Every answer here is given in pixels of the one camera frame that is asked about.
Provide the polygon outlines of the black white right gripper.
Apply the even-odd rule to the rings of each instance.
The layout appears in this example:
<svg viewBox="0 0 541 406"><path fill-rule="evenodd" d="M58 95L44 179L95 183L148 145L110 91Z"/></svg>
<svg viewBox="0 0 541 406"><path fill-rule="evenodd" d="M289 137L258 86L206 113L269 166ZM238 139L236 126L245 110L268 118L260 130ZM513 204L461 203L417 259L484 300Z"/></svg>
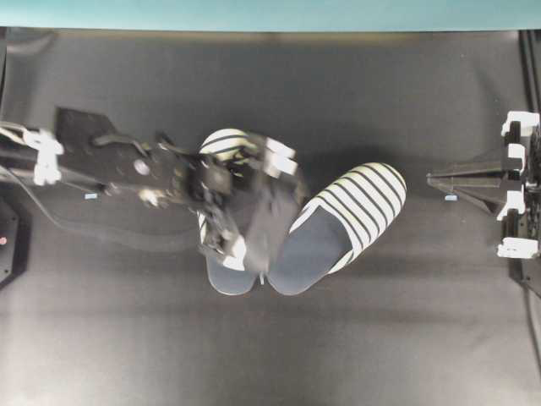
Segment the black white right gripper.
<svg viewBox="0 0 541 406"><path fill-rule="evenodd" d="M536 112L510 111L502 124L504 158L511 168L504 171L502 185L461 185L457 179L430 179L429 186L474 204L504 226L497 255L508 259L532 259L539 252L536 237L527 234L527 176L531 141L540 130ZM452 162L429 171L426 178L491 178L503 172L502 155L486 153Z"/></svg>

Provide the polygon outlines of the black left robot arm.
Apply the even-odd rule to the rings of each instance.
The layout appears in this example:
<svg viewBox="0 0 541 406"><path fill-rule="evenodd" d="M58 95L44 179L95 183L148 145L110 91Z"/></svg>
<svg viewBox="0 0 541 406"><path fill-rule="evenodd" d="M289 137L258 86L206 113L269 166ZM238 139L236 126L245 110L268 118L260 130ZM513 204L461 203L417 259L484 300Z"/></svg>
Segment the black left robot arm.
<svg viewBox="0 0 541 406"><path fill-rule="evenodd" d="M220 129L190 151L165 133L138 140L105 115L68 108L51 130L2 122L1 179L183 206L197 217L203 255L253 274L278 256L306 195L295 151L278 140Z"/></svg>

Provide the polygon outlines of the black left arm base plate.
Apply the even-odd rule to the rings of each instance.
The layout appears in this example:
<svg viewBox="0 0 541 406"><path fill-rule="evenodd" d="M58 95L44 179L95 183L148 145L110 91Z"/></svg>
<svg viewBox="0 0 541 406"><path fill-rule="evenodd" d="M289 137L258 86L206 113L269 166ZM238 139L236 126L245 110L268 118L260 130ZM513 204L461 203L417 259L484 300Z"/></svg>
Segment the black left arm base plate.
<svg viewBox="0 0 541 406"><path fill-rule="evenodd" d="M30 213L1 198L1 289L28 269L32 222Z"/></svg>

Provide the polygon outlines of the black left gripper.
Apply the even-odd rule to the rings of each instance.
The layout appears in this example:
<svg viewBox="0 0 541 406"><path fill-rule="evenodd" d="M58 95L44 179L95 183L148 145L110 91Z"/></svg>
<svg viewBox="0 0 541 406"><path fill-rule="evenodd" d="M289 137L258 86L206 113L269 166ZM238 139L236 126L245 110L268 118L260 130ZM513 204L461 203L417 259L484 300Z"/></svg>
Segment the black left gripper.
<svg viewBox="0 0 541 406"><path fill-rule="evenodd" d="M298 214L296 152L258 134L233 151L182 155L189 206L203 217L199 248L235 271L266 274Z"/></svg>

